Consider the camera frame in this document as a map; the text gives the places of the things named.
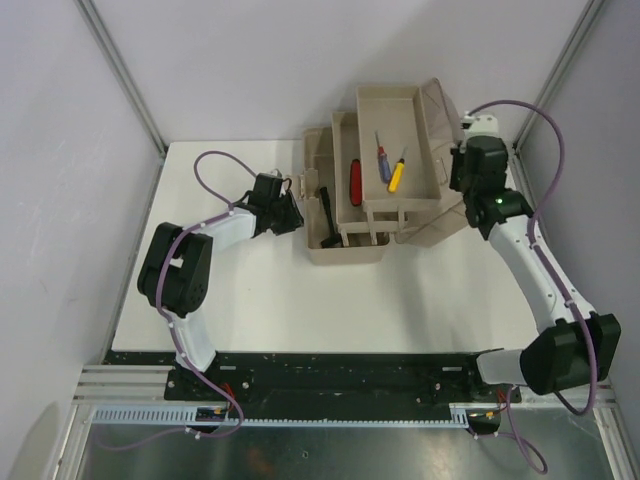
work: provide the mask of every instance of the metal floor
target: metal floor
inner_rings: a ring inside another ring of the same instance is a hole
[[[560,409],[514,413],[519,431],[547,459],[546,478],[613,479],[593,417]],[[97,425],[92,435],[115,446],[163,428]],[[121,453],[90,440],[86,452],[84,480],[539,478],[513,441],[475,441],[459,429],[247,427],[221,440],[173,434]]]

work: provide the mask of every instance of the yellow screwdriver handle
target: yellow screwdriver handle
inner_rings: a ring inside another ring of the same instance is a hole
[[[389,193],[396,193],[398,185],[400,185],[402,172],[404,172],[404,159],[398,160],[395,168],[393,169],[393,175],[391,176],[391,181],[389,182],[389,186],[387,187]]]

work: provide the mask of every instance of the beige toolbox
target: beige toolbox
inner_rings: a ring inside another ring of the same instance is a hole
[[[432,79],[421,87],[358,87],[357,99],[357,113],[336,112],[331,128],[313,128],[304,134],[305,171],[296,193],[304,202],[311,261],[318,265],[377,262],[391,236],[397,243],[430,247],[467,225],[462,197],[449,189],[450,149],[462,132],[440,82]],[[389,193],[380,180],[376,131],[391,170],[407,147],[396,193]],[[349,194],[355,159],[362,171],[360,206],[351,204]],[[328,190],[342,246],[321,246],[330,237],[322,187]]]

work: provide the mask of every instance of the white wall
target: white wall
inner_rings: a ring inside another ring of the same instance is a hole
[[[96,1],[169,141],[297,138],[367,82],[437,76],[460,110],[534,100],[586,3]]]
[[[1,10],[0,478],[24,445],[11,478],[35,479],[105,338],[158,160],[72,1]]]
[[[550,113],[567,143],[567,167],[544,214],[551,247],[599,312],[614,313],[622,339],[611,372],[640,451],[640,3],[606,7]],[[557,146],[537,125],[524,145],[538,198],[556,168]]]

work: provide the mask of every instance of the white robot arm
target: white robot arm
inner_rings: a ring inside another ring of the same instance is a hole
[[[176,263],[170,264],[162,286],[162,306],[170,317],[169,328],[182,348],[176,359],[184,367],[183,357],[199,371],[209,368],[216,349],[207,333],[201,305],[207,294],[211,257],[214,253],[249,240],[271,230],[276,235],[292,232],[303,225],[293,195],[284,189],[285,180],[279,176],[259,174],[253,190],[234,204],[225,218],[211,224],[202,223],[190,228],[174,254]],[[156,306],[156,289],[161,270],[173,242],[183,228],[163,223],[156,228],[145,257],[138,291]]]
[[[542,395],[589,383],[589,356],[576,315],[586,320],[604,379],[620,337],[613,315],[598,315],[569,281],[535,225],[531,207],[505,188],[509,152],[491,115],[466,116],[465,139],[452,149],[450,187],[463,193],[473,228],[504,259],[522,289],[540,336],[524,350],[495,350],[478,356],[487,384],[527,385]]]

